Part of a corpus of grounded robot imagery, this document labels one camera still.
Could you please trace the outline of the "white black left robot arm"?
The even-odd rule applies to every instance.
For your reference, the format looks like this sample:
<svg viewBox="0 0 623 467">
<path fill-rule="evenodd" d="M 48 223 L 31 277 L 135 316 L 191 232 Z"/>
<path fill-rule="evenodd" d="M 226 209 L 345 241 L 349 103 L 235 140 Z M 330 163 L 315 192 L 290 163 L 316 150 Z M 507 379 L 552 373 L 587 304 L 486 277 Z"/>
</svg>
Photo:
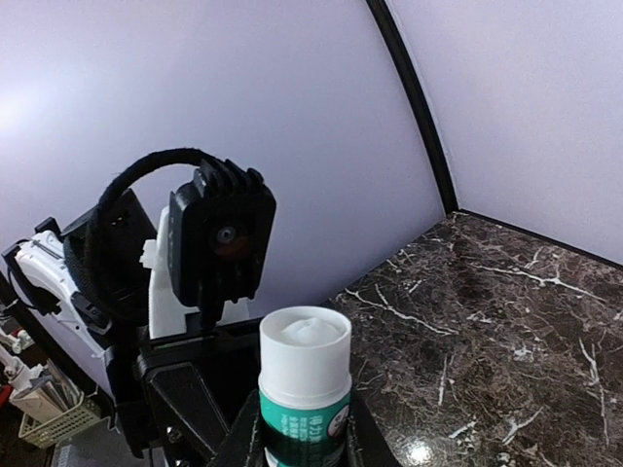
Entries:
<svg viewBox="0 0 623 467">
<path fill-rule="evenodd" d="M 172 194 L 161 221 L 132 191 L 105 215 L 88 269 L 86 218 L 54 219 L 4 252 L 25 296 L 16 318 L 84 391 L 131 452 L 159 446 L 172 466 L 230 466 L 225 455 L 256 388 L 259 286 L 275 216 L 268 190 Z"/>
</svg>

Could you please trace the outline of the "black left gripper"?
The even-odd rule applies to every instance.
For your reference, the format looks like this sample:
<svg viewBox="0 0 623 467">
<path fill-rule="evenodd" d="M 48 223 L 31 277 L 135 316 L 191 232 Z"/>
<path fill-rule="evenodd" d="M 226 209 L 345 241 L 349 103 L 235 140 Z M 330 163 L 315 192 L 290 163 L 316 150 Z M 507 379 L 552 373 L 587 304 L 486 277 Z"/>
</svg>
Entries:
<svg viewBox="0 0 623 467">
<path fill-rule="evenodd" d="M 145 334 L 111 349 L 111 392 L 132 454 L 160 447 L 171 466 L 205 466 L 245 400 L 258 386 L 258 319 L 204 334 L 151 340 Z"/>
</svg>

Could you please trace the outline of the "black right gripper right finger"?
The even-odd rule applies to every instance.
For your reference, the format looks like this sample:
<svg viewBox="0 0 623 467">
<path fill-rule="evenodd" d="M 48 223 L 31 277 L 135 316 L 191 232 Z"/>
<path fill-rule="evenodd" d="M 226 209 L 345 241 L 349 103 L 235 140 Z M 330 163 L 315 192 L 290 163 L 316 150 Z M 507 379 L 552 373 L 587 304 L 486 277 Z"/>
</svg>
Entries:
<svg viewBox="0 0 623 467">
<path fill-rule="evenodd" d="M 397 459 L 389 448 L 363 397 L 352 390 L 343 465 L 350 467 L 390 467 Z"/>
</svg>

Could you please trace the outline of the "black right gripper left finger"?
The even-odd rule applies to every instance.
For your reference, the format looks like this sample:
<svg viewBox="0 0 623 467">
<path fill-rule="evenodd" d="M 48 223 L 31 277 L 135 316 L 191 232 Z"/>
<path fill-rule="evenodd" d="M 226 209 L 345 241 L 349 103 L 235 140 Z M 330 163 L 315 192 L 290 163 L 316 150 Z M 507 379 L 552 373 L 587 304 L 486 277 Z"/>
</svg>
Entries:
<svg viewBox="0 0 623 467">
<path fill-rule="evenodd" d="M 209 467 L 260 467 L 266 465 L 263 422 L 259 391 L 245 400 L 229 434 L 220 445 Z"/>
</svg>

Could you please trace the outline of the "green white glue stick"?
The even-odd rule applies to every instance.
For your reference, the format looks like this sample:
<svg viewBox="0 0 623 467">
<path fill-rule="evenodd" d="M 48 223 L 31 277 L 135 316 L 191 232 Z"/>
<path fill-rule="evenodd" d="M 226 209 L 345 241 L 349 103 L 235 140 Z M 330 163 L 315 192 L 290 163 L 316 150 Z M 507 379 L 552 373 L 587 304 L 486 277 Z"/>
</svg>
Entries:
<svg viewBox="0 0 623 467">
<path fill-rule="evenodd" d="M 320 306 L 260 322 L 260 410 L 269 466 L 336 466 L 345 448 L 351 323 Z"/>
</svg>

